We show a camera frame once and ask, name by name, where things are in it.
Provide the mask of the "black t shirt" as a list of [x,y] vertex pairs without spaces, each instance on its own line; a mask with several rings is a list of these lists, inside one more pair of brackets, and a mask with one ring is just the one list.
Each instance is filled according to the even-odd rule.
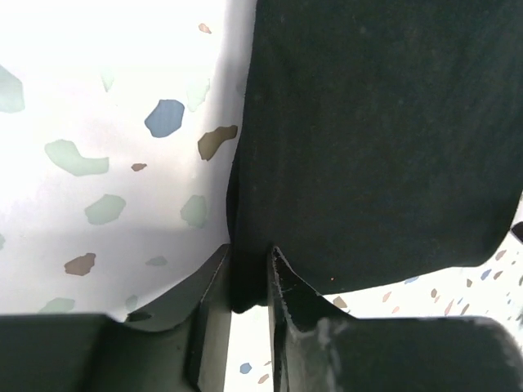
[[522,192],[519,1],[260,1],[227,192],[233,310],[485,263]]

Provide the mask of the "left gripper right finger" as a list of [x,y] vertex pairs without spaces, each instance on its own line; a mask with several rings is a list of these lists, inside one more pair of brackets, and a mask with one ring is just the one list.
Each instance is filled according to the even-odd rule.
[[323,298],[279,248],[267,256],[276,391],[522,389],[522,356],[493,319],[355,318]]

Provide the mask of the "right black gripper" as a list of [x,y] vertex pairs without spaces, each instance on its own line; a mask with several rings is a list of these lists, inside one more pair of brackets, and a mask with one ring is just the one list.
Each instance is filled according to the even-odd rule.
[[519,242],[523,242],[523,221],[519,221],[511,227],[511,234]]

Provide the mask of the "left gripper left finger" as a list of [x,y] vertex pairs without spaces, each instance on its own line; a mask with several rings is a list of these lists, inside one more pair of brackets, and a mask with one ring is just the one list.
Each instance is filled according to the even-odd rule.
[[230,250],[118,322],[104,314],[1,318],[4,391],[221,391]]

